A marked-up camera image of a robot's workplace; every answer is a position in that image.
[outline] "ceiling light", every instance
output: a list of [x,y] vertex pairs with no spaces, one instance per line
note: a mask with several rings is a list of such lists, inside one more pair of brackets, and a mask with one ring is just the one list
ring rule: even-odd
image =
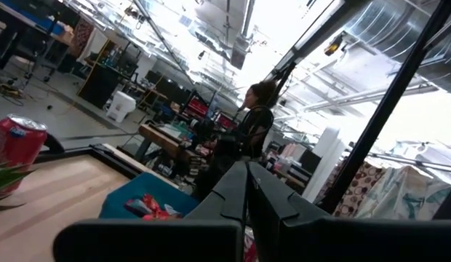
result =
[[332,42],[330,43],[330,45],[328,47],[326,47],[326,49],[324,49],[324,53],[327,56],[331,56],[335,53],[335,51],[337,51],[339,49],[339,47],[341,46],[342,42],[343,42],[343,37],[346,35],[346,32],[343,31],[342,33],[340,33],[338,36],[336,36]]

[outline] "white container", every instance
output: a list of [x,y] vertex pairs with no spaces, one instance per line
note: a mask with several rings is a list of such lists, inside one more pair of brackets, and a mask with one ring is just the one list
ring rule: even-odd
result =
[[116,120],[118,123],[122,123],[125,116],[134,111],[136,107],[137,103],[135,99],[123,92],[117,91],[116,94],[114,94],[114,98],[106,116]]

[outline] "black pole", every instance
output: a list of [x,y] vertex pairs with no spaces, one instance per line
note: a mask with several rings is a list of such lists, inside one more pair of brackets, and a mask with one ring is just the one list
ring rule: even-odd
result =
[[282,78],[275,78],[274,80],[280,80],[279,84],[276,87],[276,91],[274,91],[274,97],[271,98],[271,100],[269,101],[270,104],[272,104],[273,100],[277,99],[279,97],[279,93],[282,90],[282,87],[285,85],[285,82],[288,80],[288,78],[290,77],[290,74],[292,74],[293,69],[295,69],[295,66],[297,66],[296,63],[290,63],[290,65],[287,67],[287,69],[285,70],[285,72],[282,74]]
[[387,122],[392,111],[395,109],[396,104],[403,96],[404,91],[415,75],[424,57],[431,49],[431,47],[425,48],[427,41],[442,28],[450,15],[451,0],[441,0],[436,10],[434,10],[434,13],[429,18],[423,32],[416,40],[407,59],[391,82],[390,87],[375,113],[372,115],[353,151],[350,156],[348,156],[332,190],[329,191],[327,196],[323,199],[320,208],[329,214],[332,214],[335,211],[339,201],[342,199],[348,186],[350,186],[351,181],[354,179],[356,171],[358,171],[364,158],[366,158],[366,155],[370,152],[370,149],[378,138],[384,124]]
[[445,200],[443,201],[442,205],[436,211],[436,214],[434,214],[434,217],[432,219],[451,219],[451,191],[447,195],[447,198],[445,198]]

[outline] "light fixture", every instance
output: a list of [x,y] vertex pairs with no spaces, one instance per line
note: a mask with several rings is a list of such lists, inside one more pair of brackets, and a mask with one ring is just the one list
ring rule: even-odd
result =
[[327,56],[334,55],[335,51],[337,51],[343,42],[343,37],[346,35],[345,31],[342,31],[338,36],[336,36],[330,45],[324,49],[324,54]]
[[203,56],[204,56],[204,53],[205,53],[206,51],[201,51],[200,53],[199,53],[199,55],[198,55],[198,60],[201,60],[202,58],[203,58]]

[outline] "blue bin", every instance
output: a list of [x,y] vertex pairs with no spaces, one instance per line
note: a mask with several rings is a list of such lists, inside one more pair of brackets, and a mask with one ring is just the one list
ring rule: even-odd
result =
[[189,195],[146,172],[110,193],[103,203],[99,218],[140,219],[127,211],[124,204],[131,199],[141,198],[145,194],[153,196],[162,209],[164,204],[170,205],[182,216],[189,214],[198,206],[198,202]]
[[[15,10],[16,12],[20,13],[24,17],[32,20],[35,24],[41,26],[45,31],[47,31],[49,28],[51,28],[52,20],[50,20],[49,18],[44,18],[44,19],[37,18],[34,15],[30,14],[29,12],[26,12],[24,10],[19,10],[19,8],[16,4],[14,4],[8,0],[1,0],[1,3],[7,5],[9,8]],[[54,26],[54,28],[52,29],[52,32],[53,32],[53,34],[59,36],[60,34],[62,34],[64,32],[64,27],[56,24]]]

